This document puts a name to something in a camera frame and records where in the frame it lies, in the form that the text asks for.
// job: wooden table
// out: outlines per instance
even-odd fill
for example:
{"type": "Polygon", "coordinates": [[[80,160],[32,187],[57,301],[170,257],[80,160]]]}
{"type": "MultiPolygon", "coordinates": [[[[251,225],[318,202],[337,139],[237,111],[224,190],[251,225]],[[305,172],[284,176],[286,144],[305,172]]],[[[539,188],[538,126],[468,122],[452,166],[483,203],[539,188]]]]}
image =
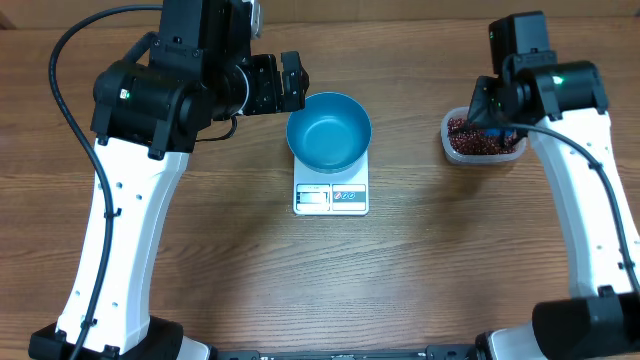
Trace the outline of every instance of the wooden table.
{"type": "MultiPolygon", "coordinates": [[[[470,342],[566,298],[562,234],[533,151],[483,168],[443,155],[443,116],[491,74],[489,22],[268,26],[254,53],[299,50],[310,93],[349,94],[371,115],[371,212],[294,216],[287,115],[243,118],[232,140],[197,146],[178,186],[152,313],[224,350],[420,348],[470,342]]],[[[148,30],[86,30],[63,51],[62,92],[88,134],[96,76],[148,30]]],[[[549,31],[562,61],[600,68],[638,218],[640,22],[551,19],[549,31]]],[[[60,35],[0,31],[2,359],[26,358],[30,334],[62,311],[87,223],[92,168],[47,83],[60,35]]]]}

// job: digital kitchen scale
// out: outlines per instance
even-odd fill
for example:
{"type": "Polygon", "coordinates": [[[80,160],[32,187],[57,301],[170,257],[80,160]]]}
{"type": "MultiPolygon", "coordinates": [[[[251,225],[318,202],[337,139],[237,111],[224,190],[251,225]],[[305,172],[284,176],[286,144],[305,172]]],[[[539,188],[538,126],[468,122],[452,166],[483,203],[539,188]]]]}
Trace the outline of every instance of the digital kitchen scale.
{"type": "Polygon", "coordinates": [[[369,154],[348,169],[324,174],[298,158],[293,169],[293,211],[297,215],[366,215],[369,212],[369,154]]]}

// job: blue bowl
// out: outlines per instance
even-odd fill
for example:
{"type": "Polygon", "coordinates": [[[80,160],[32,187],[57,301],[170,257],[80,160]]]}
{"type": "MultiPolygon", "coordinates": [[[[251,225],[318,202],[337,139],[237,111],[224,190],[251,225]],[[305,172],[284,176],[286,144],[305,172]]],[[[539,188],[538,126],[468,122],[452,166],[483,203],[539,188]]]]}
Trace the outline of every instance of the blue bowl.
{"type": "Polygon", "coordinates": [[[369,148],[373,128],[354,99],[339,93],[307,98],[304,110],[289,117],[287,142],[298,160],[321,173],[337,173],[355,164],[369,148]]]}

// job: black cable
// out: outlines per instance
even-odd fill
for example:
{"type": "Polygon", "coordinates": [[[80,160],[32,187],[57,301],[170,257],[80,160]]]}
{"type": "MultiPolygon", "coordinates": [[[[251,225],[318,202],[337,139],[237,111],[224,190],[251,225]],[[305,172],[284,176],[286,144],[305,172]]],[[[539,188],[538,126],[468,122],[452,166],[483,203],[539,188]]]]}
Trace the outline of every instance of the black cable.
{"type": "Polygon", "coordinates": [[[105,231],[104,231],[104,245],[102,247],[102,256],[100,258],[100,265],[98,267],[98,274],[96,275],[96,282],[93,286],[93,291],[91,292],[91,298],[89,300],[89,306],[87,308],[87,313],[85,315],[84,321],[81,323],[82,330],[80,331],[80,335],[78,336],[78,340],[76,341],[75,347],[70,360],[75,360],[80,351],[82,350],[82,346],[84,341],[87,338],[87,334],[89,333],[89,329],[91,326],[95,324],[93,315],[96,311],[96,305],[98,304],[98,298],[100,297],[100,290],[102,290],[102,283],[104,282],[104,276],[107,271],[107,264],[109,262],[109,253],[111,251],[111,238],[113,236],[113,199],[111,197],[111,187],[109,186],[109,181],[107,180],[107,175],[104,172],[104,168],[100,163],[100,159],[96,155],[95,151],[91,147],[91,144],[87,140],[87,138],[82,133],[82,130],[78,126],[78,123],[71,115],[69,108],[65,104],[62,99],[62,94],[60,93],[60,89],[58,88],[58,80],[56,78],[56,65],[58,63],[58,57],[60,56],[60,52],[64,45],[71,39],[71,37],[80,31],[82,28],[87,25],[105,18],[110,15],[120,14],[129,11],[140,11],[140,10],[162,10],[162,5],[131,5],[131,6],[122,6],[118,8],[113,8],[109,10],[105,10],[99,12],[95,15],[89,16],[88,18],[80,21],[76,25],[74,25],[71,29],[67,30],[64,35],[58,40],[56,46],[53,48],[53,52],[51,53],[51,58],[49,60],[49,85],[51,85],[51,92],[53,93],[53,97],[56,99],[56,103],[58,103],[58,107],[64,115],[67,123],[69,123],[69,127],[80,141],[80,145],[89,156],[89,160],[91,160],[91,164],[93,168],[96,170],[96,174],[98,175],[98,179],[100,180],[100,184],[102,185],[102,191],[104,194],[104,204],[105,204],[105,231]]]}
{"type": "Polygon", "coordinates": [[[622,215],[620,214],[620,207],[618,206],[618,200],[616,199],[615,192],[613,190],[613,186],[611,186],[611,182],[607,177],[607,174],[604,171],[604,167],[602,164],[596,160],[596,158],[591,155],[589,151],[587,151],[580,144],[575,141],[569,139],[568,137],[553,131],[551,129],[539,128],[532,125],[525,124],[508,124],[508,125],[497,125],[491,126],[491,129],[501,129],[501,130],[524,130],[524,131],[533,131],[541,134],[545,134],[551,136],[557,140],[562,141],[563,143],[569,145],[577,152],[579,152],[585,159],[589,162],[589,168],[594,170],[600,180],[602,181],[602,185],[604,186],[604,190],[607,193],[607,197],[609,198],[609,205],[611,206],[611,212],[613,214],[613,222],[616,226],[616,233],[618,235],[618,242],[620,243],[620,252],[622,253],[622,259],[624,262],[624,268],[627,272],[627,276],[629,277],[629,281],[631,282],[631,286],[633,287],[633,291],[640,295],[640,283],[638,283],[638,278],[636,277],[636,273],[634,270],[635,264],[631,260],[631,255],[629,253],[629,246],[627,245],[627,237],[624,233],[624,227],[622,224],[622,215]]]}
{"type": "Polygon", "coordinates": [[[220,141],[220,140],[227,140],[230,139],[233,134],[236,133],[236,130],[238,130],[238,119],[236,118],[235,115],[231,116],[231,129],[229,130],[228,133],[217,137],[217,138],[209,138],[209,139],[200,139],[200,140],[196,140],[196,142],[205,142],[205,141],[220,141]]]}

